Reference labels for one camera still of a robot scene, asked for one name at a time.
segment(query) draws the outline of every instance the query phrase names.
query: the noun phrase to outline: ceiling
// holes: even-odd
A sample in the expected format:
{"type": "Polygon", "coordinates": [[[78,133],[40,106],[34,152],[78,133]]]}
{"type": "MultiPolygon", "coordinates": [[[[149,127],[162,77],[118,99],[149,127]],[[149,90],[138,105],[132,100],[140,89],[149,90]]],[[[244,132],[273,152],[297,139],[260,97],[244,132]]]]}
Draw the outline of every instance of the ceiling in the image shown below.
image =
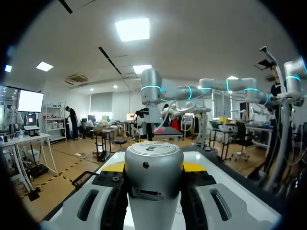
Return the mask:
{"type": "Polygon", "coordinates": [[[53,1],[14,47],[6,73],[10,81],[56,81],[80,73],[90,84],[72,87],[88,94],[140,88],[132,65],[150,64],[164,78],[198,81],[254,77],[263,82],[270,70],[253,65],[265,59],[267,46],[280,63],[298,52],[271,13],[256,0],[66,0],[70,14],[53,1]],[[150,39],[122,42],[115,22],[149,18],[150,39]],[[102,52],[102,47],[120,75],[102,52]],[[44,72],[40,61],[54,66],[44,72]]]}

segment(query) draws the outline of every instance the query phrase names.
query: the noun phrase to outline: red object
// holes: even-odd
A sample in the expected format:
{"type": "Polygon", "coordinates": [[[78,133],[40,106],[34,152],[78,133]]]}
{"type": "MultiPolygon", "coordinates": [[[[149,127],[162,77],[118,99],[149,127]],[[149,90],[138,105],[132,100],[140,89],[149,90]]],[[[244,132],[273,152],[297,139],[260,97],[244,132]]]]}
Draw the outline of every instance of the red object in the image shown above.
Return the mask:
{"type": "Polygon", "coordinates": [[[163,133],[164,130],[165,130],[165,128],[159,128],[155,131],[155,133],[163,133]]]}
{"type": "Polygon", "coordinates": [[[178,118],[174,119],[171,121],[171,127],[180,131],[181,127],[180,127],[180,120],[178,118]]]}

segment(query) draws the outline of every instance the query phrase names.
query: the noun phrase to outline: square ceiling light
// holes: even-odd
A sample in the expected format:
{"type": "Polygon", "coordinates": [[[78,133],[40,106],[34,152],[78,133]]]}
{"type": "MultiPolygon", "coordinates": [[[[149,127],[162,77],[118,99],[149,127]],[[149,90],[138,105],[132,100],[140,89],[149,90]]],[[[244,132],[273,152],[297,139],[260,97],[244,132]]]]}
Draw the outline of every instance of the square ceiling light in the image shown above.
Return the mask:
{"type": "Polygon", "coordinates": [[[53,68],[53,66],[46,63],[46,62],[41,61],[36,68],[47,72],[47,71],[51,70],[53,68]]]}
{"type": "Polygon", "coordinates": [[[142,73],[145,69],[150,69],[152,65],[142,65],[142,66],[133,66],[134,72],[136,74],[142,73]]]}
{"type": "Polygon", "coordinates": [[[149,39],[149,19],[132,19],[115,23],[119,37],[123,42],[149,39]]]}
{"type": "Polygon", "coordinates": [[[12,70],[12,67],[11,66],[9,66],[9,65],[6,65],[5,66],[5,69],[4,69],[4,71],[6,71],[6,72],[11,72],[11,70],[12,70]]]}

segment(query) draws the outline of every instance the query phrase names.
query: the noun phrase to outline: screw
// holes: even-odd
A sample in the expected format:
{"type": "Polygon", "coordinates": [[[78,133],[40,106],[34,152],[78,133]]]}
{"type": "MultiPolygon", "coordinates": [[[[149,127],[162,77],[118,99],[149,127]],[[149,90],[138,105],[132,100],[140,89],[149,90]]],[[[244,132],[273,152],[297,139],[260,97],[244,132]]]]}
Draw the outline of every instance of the screw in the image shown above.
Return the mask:
{"type": "Polygon", "coordinates": [[[118,177],[118,176],[114,176],[114,177],[112,178],[112,181],[115,181],[115,182],[119,181],[119,177],[118,177]]]}

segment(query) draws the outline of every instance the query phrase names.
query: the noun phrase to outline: floor tape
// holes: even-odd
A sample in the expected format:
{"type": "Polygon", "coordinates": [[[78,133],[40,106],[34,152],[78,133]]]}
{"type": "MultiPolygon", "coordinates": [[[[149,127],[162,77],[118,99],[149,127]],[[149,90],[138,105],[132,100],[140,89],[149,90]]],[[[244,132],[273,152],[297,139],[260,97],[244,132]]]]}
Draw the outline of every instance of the floor tape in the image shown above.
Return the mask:
{"type": "MultiPolygon", "coordinates": [[[[54,178],[57,178],[57,177],[62,177],[62,178],[64,178],[65,180],[72,182],[71,179],[69,179],[69,178],[63,176],[62,173],[66,172],[67,170],[69,170],[69,169],[71,169],[72,167],[76,166],[77,164],[81,163],[83,160],[84,160],[84,159],[79,160],[78,162],[74,163],[72,166],[70,166],[70,167],[68,167],[67,169],[61,171],[58,175],[56,175],[56,176],[54,176],[54,177],[51,177],[49,180],[47,180],[46,182],[40,184],[40,185],[37,186],[36,188],[40,188],[40,187],[42,187],[42,186],[48,184],[50,181],[52,181],[54,178]]],[[[29,193],[25,193],[25,194],[21,195],[20,198],[22,199],[22,198],[24,198],[25,196],[27,196],[28,194],[29,194],[29,193]]]]}

